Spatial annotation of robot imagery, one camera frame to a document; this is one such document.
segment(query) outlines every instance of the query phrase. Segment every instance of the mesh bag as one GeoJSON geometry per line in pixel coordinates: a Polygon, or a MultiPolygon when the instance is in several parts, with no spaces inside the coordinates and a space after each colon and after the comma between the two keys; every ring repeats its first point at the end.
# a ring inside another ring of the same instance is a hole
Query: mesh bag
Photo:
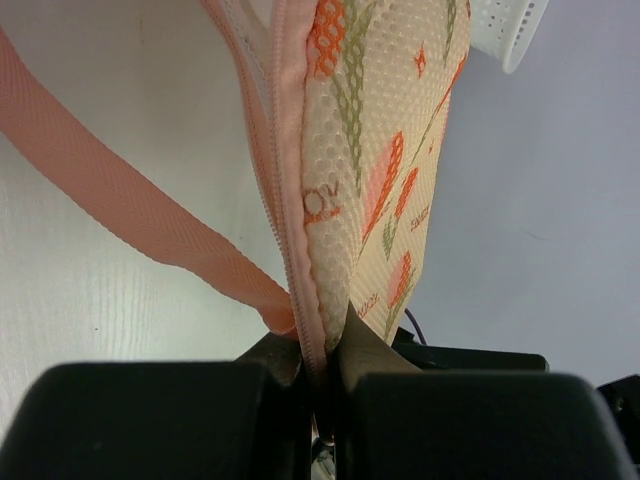
{"type": "Polygon", "coordinates": [[[466,0],[202,0],[240,82],[253,167],[289,293],[109,150],[0,28],[0,130],[89,215],[300,340],[320,382],[351,301],[391,341],[423,263],[466,0]]]}

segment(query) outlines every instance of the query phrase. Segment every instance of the pink webbing strap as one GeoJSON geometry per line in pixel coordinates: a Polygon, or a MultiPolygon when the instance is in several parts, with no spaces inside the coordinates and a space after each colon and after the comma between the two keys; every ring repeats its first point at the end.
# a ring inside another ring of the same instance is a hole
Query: pink webbing strap
{"type": "Polygon", "coordinates": [[[45,177],[149,258],[192,271],[295,336],[287,292],[109,150],[29,72],[0,27],[0,130],[45,177]]]}

